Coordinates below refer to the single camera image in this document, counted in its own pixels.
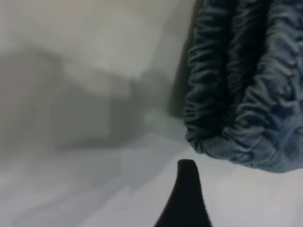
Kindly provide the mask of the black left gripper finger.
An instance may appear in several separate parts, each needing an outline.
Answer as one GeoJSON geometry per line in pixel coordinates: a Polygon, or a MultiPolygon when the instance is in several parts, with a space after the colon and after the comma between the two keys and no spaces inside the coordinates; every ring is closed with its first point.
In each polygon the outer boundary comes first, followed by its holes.
{"type": "Polygon", "coordinates": [[[156,227],[211,227],[194,160],[177,163],[177,178],[156,227]]]}

